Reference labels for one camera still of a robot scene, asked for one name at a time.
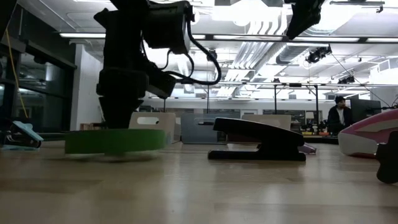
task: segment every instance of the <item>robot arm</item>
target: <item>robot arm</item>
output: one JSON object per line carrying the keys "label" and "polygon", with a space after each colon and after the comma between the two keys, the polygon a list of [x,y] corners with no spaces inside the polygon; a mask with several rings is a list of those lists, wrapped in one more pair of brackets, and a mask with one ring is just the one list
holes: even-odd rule
{"label": "robot arm", "polygon": [[[132,112],[146,91],[168,98],[176,83],[215,85],[221,80],[217,60],[192,36],[193,8],[188,1],[157,4],[148,0],[111,0],[116,11],[104,9],[94,19],[106,29],[104,68],[99,74],[97,94],[106,125],[128,128]],[[324,0],[285,0],[294,3],[287,36],[293,39],[320,20]],[[170,49],[188,56],[190,42],[214,63],[217,78],[200,81],[173,71],[163,71],[145,55],[143,40],[153,49]]]}

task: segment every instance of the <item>black jacket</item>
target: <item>black jacket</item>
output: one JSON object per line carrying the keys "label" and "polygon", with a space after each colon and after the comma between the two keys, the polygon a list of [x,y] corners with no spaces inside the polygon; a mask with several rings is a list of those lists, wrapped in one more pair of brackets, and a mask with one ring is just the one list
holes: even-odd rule
{"label": "black jacket", "polygon": [[340,116],[338,115],[338,112],[337,112],[337,105],[330,108],[329,115],[328,115],[328,124],[329,124],[329,130],[331,132],[338,133],[342,129],[347,128],[348,126],[354,124],[353,114],[351,112],[351,109],[349,109],[348,107],[344,108],[343,116],[344,116],[344,123],[345,123],[344,126],[342,124],[340,124]]}

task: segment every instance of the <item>gray box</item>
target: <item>gray box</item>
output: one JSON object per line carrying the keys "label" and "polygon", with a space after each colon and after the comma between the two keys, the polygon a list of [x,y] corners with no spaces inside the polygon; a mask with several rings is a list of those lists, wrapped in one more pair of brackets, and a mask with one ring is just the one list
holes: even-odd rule
{"label": "gray box", "polygon": [[224,144],[217,141],[217,131],[213,130],[216,118],[239,119],[240,114],[183,114],[181,133],[184,144]]}

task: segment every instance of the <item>stapler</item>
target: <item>stapler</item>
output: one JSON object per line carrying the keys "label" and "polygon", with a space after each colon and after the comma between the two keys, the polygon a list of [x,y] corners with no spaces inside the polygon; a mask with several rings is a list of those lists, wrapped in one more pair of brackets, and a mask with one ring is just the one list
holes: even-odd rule
{"label": "stapler", "polygon": [[13,121],[9,130],[2,135],[2,150],[38,150],[43,138],[33,130],[33,125]]}
{"label": "stapler", "polygon": [[385,184],[398,183],[398,131],[390,133],[388,143],[377,147],[376,159],[380,162],[377,178]]}
{"label": "stapler", "polygon": [[209,159],[242,159],[272,161],[305,161],[298,147],[304,145],[304,137],[275,126],[241,119],[216,118],[213,129],[237,134],[261,142],[257,151],[210,151]]}

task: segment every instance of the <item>yellow cable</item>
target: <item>yellow cable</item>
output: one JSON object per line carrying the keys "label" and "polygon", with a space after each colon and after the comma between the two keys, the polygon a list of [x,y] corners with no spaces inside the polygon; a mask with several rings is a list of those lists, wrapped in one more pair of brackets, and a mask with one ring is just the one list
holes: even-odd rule
{"label": "yellow cable", "polygon": [[6,29],[6,36],[7,36],[7,42],[8,42],[8,50],[9,50],[9,53],[10,53],[12,71],[14,72],[15,84],[17,86],[17,90],[18,90],[18,93],[19,93],[19,99],[21,101],[22,108],[24,109],[25,117],[29,118],[29,116],[26,113],[24,100],[22,99],[22,95],[19,92],[19,82],[18,82],[17,72],[15,71],[14,59],[12,58],[12,49],[11,49],[11,43],[10,43],[10,36],[8,35],[8,29]]}

